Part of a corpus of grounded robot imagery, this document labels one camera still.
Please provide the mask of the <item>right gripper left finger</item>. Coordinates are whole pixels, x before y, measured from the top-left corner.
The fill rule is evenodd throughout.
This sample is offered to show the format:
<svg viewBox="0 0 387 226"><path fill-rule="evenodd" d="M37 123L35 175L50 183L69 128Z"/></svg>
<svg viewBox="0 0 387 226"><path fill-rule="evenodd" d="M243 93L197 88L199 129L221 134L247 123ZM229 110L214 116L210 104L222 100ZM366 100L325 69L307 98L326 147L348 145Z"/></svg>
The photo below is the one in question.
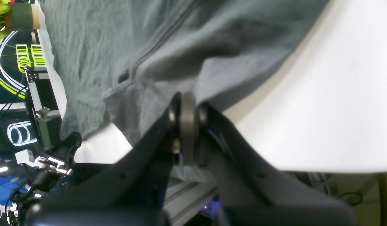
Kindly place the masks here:
<svg viewBox="0 0 387 226"><path fill-rule="evenodd" d="M59 196L32 205L25 226L170 226L163 210L173 166L194 162L194 97L176 94L117 163Z"/></svg>

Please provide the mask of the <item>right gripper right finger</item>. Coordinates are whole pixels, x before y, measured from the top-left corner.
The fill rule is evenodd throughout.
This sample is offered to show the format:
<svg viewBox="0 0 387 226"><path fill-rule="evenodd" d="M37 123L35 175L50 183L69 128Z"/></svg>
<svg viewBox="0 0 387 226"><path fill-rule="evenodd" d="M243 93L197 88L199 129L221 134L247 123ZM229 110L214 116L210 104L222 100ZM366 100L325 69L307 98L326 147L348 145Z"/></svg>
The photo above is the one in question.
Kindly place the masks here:
<svg viewBox="0 0 387 226"><path fill-rule="evenodd" d="M353 209L262 158L209 104L196 108L199 163L213 174L221 202L215 226L357 226Z"/></svg>

